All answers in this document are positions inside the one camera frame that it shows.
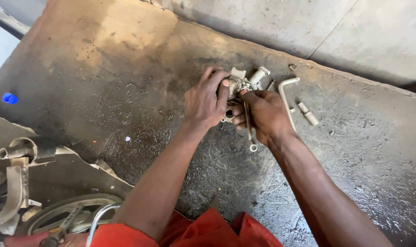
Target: wheel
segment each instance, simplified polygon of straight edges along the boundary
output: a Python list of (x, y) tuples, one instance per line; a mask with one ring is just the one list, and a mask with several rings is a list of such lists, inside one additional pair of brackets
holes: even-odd
[[(16, 234), (29, 236), (59, 227), (78, 204), (83, 204), (84, 208), (75, 218), (73, 225), (67, 232), (82, 233), (90, 228), (90, 225), (99, 210), (106, 205), (115, 203), (122, 203), (122, 199), (104, 193), (89, 194), (62, 200), (61, 202), (46, 207), (30, 217), (29, 220), (17, 228)], [(114, 210), (106, 212), (101, 217), (98, 224), (108, 223), (114, 214)]]

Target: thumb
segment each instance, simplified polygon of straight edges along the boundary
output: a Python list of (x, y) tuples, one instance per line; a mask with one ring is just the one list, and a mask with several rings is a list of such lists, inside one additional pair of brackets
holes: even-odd
[(248, 90), (242, 90), (240, 94), (241, 99), (243, 99), (243, 101), (248, 103), (250, 106), (262, 100), (262, 98), (256, 96), (253, 92), (249, 92)]
[(228, 101), (228, 95), (229, 95), (229, 81), (223, 80), (218, 88), (218, 94), (217, 94), (217, 104), (216, 108), (218, 111), (221, 111), (222, 113), (226, 112), (227, 109), (227, 101)]

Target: forearm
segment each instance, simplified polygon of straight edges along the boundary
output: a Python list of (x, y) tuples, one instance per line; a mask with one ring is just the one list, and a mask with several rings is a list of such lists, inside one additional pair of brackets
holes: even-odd
[(391, 246), (374, 223), (326, 174), (294, 134), (268, 144), (320, 246)]
[(167, 148), (139, 179), (113, 222), (160, 241), (178, 200), (189, 162), (207, 128), (184, 121)]

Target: left hand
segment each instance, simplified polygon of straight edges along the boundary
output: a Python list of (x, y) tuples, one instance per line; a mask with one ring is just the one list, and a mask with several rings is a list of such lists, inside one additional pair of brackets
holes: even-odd
[(203, 126), (207, 130), (220, 122), (226, 113), (229, 94), (229, 82), (223, 79), (230, 75), (231, 72), (217, 65), (205, 69), (199, 84), (185, 92), (186, 121)]

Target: red sleeve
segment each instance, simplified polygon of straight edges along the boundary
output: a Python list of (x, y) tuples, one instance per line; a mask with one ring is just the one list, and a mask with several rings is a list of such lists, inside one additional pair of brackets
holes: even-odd
[(143, 232), (124, 224), (100, 225), (94, 234), (90, 247), (159, 247)]

